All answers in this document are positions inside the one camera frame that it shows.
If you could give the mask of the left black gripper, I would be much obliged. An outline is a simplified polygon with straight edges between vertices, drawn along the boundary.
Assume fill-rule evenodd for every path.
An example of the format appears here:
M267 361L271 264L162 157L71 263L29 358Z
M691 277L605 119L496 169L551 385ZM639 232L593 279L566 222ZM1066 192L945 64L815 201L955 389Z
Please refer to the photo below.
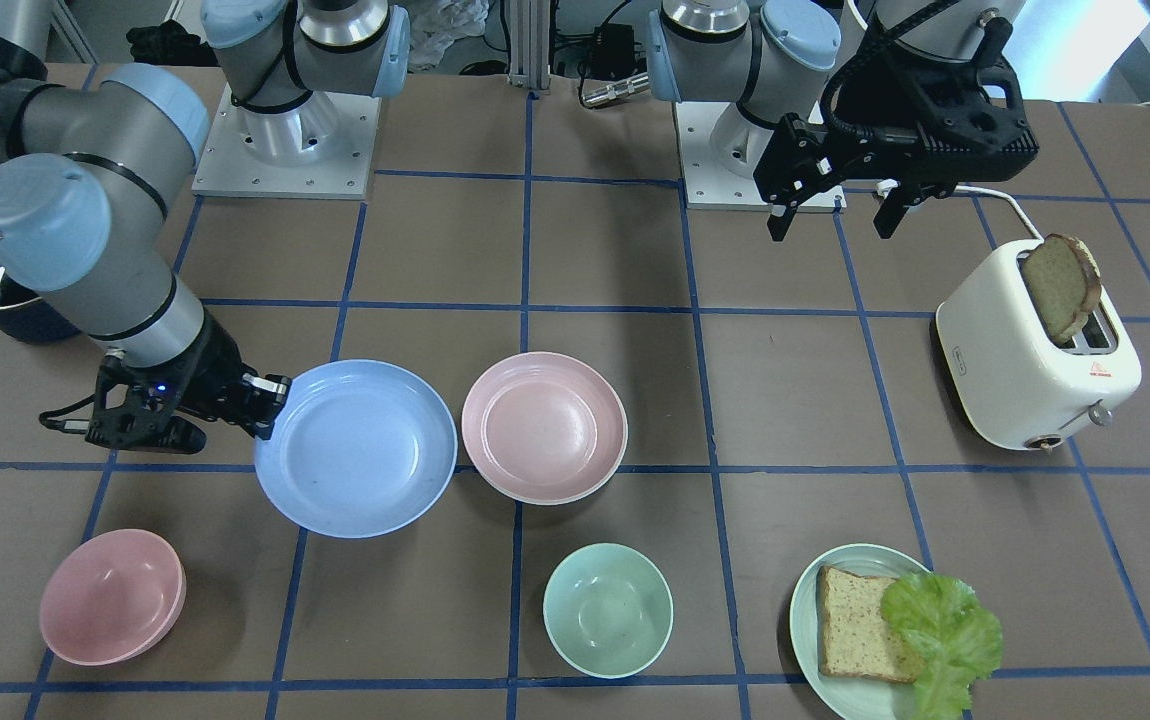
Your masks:
M1009 181L1038 155L1017 72L1004 56L977 68L971 61L880 55L825 90L819 108L830 112L828 133L785 114L753 170L759 196L770 205L772 242L785 240L802 204L839 186L839 173L904 183L877 192L873 225L890 240L926 200L923 186Z

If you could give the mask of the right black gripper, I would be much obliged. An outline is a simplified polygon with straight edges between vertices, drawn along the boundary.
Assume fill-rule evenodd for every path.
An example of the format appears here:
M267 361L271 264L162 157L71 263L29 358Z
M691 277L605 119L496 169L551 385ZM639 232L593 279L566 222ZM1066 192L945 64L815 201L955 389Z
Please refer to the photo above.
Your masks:
M197 454L206 432L190 416L269 439L291 386L288 375L251 373L227 329L206 315L199 337L168 363L131 368L105 357L85 439L103 449Z

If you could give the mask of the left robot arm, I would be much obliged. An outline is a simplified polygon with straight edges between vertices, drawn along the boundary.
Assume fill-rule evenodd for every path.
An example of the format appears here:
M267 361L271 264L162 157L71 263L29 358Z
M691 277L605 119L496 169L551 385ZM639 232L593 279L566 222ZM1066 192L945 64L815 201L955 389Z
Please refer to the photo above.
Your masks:
M752 178L784 240L799 206L845 181L894 181L873 219L889 238L908 210L963 182L1009 181L1038 141L1004 55L1019 1L877 1L860 43L813 1L662 1L649 17L651 92L727 102L770 138Z

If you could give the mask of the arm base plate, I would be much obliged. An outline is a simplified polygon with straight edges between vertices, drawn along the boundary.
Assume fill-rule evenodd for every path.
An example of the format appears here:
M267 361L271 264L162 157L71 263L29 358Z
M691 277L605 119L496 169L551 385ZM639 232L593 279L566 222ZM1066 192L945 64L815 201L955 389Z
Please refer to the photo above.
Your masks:
M378 97L316 92L273 115L237 108L223 92L195 196L361 201L369 193L379 127Z
M674 118L689 208L770 210L753 179L770 129L750 123L734 102L677 102Z

